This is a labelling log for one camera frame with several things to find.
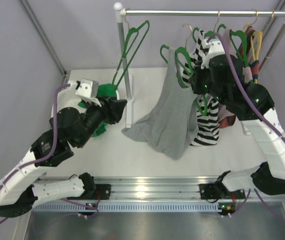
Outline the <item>grey tank top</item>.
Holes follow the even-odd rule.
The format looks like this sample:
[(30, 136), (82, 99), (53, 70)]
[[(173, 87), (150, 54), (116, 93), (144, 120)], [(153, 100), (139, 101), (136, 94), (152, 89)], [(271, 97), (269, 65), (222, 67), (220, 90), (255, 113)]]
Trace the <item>grey tank top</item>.
[(160, 97), (155, 107), (122, 133), (135, 142), (148, 143), (156, 152), (180, 159), (199, 133), (196, 95), (183, 88), (176, 50), (169, 49), (168, 64)]

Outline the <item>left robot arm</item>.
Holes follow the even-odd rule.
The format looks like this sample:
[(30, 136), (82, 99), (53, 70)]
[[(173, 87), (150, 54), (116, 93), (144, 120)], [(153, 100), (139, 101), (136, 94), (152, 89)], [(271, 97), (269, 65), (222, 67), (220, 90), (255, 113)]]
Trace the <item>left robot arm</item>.
[(0, 180), (0, 217), (15, 218), (43, 203), (70, 198), (88, 200), (96, 192), (94, 178), (87, 172), (69, 180), (36, 183), (43, 174), (74, 156), (102, 123), (117, 124), (127, 105), (125, 99), (98, 98), (84, 112), (67, 106), (50, 119), (51, 130), (43, 133), (19, 164)]

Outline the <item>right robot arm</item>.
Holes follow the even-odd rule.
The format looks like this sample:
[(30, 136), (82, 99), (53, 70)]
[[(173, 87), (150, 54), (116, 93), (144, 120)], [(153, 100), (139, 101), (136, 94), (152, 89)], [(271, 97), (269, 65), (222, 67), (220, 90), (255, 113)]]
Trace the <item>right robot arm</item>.
[(285, 132), (275, 103), (261, 84), (251, 83), (243, 62), (234, 55), (197, 60), (188, 80), (196, 94), (209, 94), (249, 130), (265, 160), (258, 166), (225, 171), (213, 189), (226, 198), (235, 191), (256, 189), (275, 196), (285, 194)]

